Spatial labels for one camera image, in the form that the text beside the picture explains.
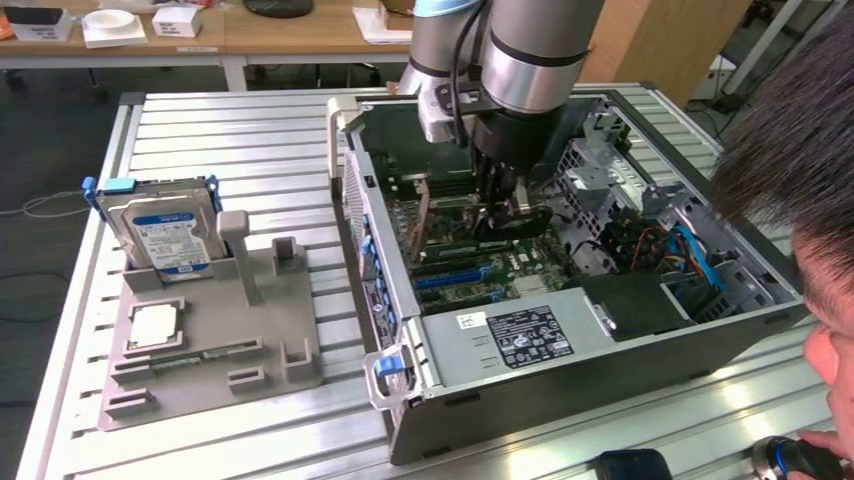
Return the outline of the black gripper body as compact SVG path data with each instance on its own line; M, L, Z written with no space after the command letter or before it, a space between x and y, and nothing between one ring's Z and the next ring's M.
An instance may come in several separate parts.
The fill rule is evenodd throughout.
M546 155L562 114L562 107L542 114L509 110L477 114L472 130L475 172L483 173L487 162L493 161L518 174L528 174Z

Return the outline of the person's hand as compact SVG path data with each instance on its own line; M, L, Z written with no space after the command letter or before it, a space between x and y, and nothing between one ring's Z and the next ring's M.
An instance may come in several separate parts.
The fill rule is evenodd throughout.
M836 431L802 430L799 439L815 448L828 450L840 460L844 460L843 478L852 478L852 448L848 447Z

